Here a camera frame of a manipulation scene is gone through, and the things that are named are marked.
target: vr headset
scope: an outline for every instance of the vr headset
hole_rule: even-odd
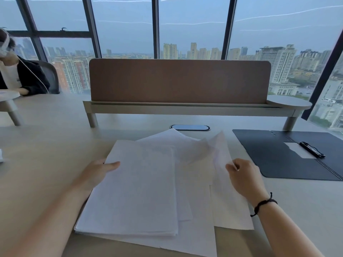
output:
[[[5,42],[0,42],[0,57],[6,57],[7,54],[11,51],[11,49],[8,47],[8,45],[10,44],[10,35],[8,34],[8,32],[3,29],[0,28],[4,33],[6,33],[6,39]]]

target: office chair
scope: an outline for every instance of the office chair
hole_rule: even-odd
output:
[[[55,69],[55,67],[45,61],[41,61],[41,60],[34,60],[32,62],[36,62],[40,65],[40,67],[42,68],[46,78],[49,81],[50,84],[50,88],[49,88],[49,93],[50,94],[59,94],[60,93],[60,86],[58,83],[58,76],[57,76],[57,71]]]

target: white headset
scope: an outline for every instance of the white headset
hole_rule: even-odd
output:
[[[9,47],[9,44],[10,44],[10,35],[9,33],[3,29],[3,28],[0,28],[0,30],[2,30],[4,33],[6,33],[6,39],[5,39],[5,42],[0,42],[0,57],[6,57],[8,55],[8,53],[11,52],[11,48]],[[46,91],[48,92],[49,94],[49,90],[46,88],[45,84],[31,71],[31,69],[28,68],[27,65],[25,65],[25,63],[18,57],[18,59],[21,61],[21,63],[24,64],[25,67],[27,67],[27,69],[41,82],[41,84],[44,86],[44,88],[46,89]]]

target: black bracelet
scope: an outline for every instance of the black bracelet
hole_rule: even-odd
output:
[[[261,206],[261,205],[267,204],[268,202],[275,202],[275,203],[277,203],[276,200],[272,199],[272,196],[273,196],[273,193],[270,192],[270,198],[267,199],[267,200],[263,200],[263,201],[261,201],[260,203],[258,203],[257,206],[256,206],[255,209],[254,209],[255,214],[254,214],[254,215],[250,215],[250,216],[251,216],[251,217],[256,216],[257,213],[258,213],[258,210],[260,210],[260,206]]]

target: brown divider panel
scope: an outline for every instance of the brown divider panel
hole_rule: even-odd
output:
[[[265,103],[268,61],[92,59],[92,101]]]

